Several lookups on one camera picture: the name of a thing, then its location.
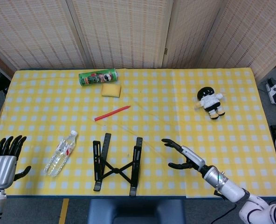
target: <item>robotic hand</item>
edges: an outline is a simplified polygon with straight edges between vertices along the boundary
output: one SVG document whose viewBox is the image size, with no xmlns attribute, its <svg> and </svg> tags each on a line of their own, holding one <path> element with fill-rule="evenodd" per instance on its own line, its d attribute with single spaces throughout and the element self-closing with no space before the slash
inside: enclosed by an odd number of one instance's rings
<svg viewBox="0 0 276 224">
<path fill-rule="evenodd" d="M 207 166 L 205 161 L 186 146 L 180 146 L 170 139 L 162 139 L 165 146 L 175 148 L 186 157 L 186 163 L 168 166 L 174 169 L 194 168 L 202 174 L 202 178 L 215 188 L 215 195 L 230 200 L 233 203 L 244 203 L 239 212 L 240 219 L 245 224 L 276 224 L 276 204 L 268 205 L 263 199 L 250 194 L 229 180 L 224 172 L 219 172 L 215 166 Z"/>
<path fill-rule="evenodd" d="M 26 137 L 19 135 L 11 144 L 12 140 L 13 136 L 0 141 L 0 220 L 7 198 L 5 189 L 9 188 L 14 181 L 24 177 L 31 169 L 31 166 L 28 166 L 23 172 L 15 174 L 17 161 Z"/>
</svg>

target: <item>green can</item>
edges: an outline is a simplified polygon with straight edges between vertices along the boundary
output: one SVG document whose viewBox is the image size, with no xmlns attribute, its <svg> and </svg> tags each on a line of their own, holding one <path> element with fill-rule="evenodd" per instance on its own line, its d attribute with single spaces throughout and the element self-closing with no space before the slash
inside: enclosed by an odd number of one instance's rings
<svg viewBox="0 0 276 224">
<path fill-rule="evenodd" d="M 79 74 L 79 82 L 81 86 L 112 81 L 117 81 L 117 73 L 115 69 L 106 69 Z"/>
</svg>

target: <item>stuffed doll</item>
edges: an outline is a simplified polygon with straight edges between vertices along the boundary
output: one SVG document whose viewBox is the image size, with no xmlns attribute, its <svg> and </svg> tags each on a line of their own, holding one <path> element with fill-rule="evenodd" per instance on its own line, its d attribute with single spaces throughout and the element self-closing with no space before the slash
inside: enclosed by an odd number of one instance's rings
<svg viewBox="0 0 276 224">
<path fill-rule="evenodd" d="M 211 119 L 217 119 L 223 116 L 225 111 L 221 107 L 219 99 L 223 97 L 222 93 L 215 94 L 212 87 L 203 87 L 197 93 L 199 102 L 195 105 L 196 108 L 202 107 L 207 111 Z"/>
</svg>

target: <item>yellow checkered tablecloth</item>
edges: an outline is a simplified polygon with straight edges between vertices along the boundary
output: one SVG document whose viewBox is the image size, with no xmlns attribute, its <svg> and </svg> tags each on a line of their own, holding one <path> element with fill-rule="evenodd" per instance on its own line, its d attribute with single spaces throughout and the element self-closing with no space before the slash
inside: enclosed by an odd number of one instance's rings
<svg viewBox="0 0 276 224">
<path fill-rule="evenodd" d="M 120 69 L 120 98 L 102 97 L 102 85 L 81 87 L 78 73 L 89 70 L 18 71 L 11 82 L 0 119 L 0 140 L 27 136 L 17 172 L 30 173 L 7 189 L 9 195 L 128 195 L 120 175 L 103 180 L 94 192 L 92 141 L 111 133 L 107 160 L 120 168 L 132 160 L 136 137 L 143 137 L 138 196 L 210 197 L 214 189 L 195 170 L 174 170 L 184 162 L 161 138 L 186 145 L 238 185 L 260 196 L 276 196 L 276 153 L 251 69 Z M 225 93 L 226 114 L 211 120 L 195 110 L 197 91 L 212 86 Z M 94 118 L 119 107 L 114 116 Z M 59 141 L 78 131 L 76 148 L 61 173 L 43 171 Z M 131 168 L 126 172 L 131 175 Z"/>
</svg>

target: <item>red pen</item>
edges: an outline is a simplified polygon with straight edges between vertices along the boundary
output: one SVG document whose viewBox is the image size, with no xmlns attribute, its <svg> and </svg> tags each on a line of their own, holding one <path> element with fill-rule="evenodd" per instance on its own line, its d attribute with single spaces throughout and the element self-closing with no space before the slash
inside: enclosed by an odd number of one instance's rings
<svg viewBox="0 0 276 224">
<path fill-rule="evenodd" d="M 131 107 L 131 106 L 124 106 L 124 107 L 119 108 L 119 109 L 117 109 L 117 110 L 114 110 L 114 111 L 112 111 L 112 112 L 110 112 L 110 113 L 107 113 L 107 114 L 104 114 L 104 115 L 102 115 L 102 116 L 99 116 L 99 117 L 95 118 L 95 121 L 98 121 L 98 120 L 101 120 L 101 119 L 103 119 L 103 118 L 109 117 L 109 116 L 111 116 L 111 115 L 113 115 L 113 114 L 116 114 L 116 113 L 118 113 L 118 112 L 121 112 L 121 111 L 123 111 L 123 110 L 126 110 L 126 109 L 128 109 L 128 108 L 130 108 L 130 107 Z"/>
</svg>

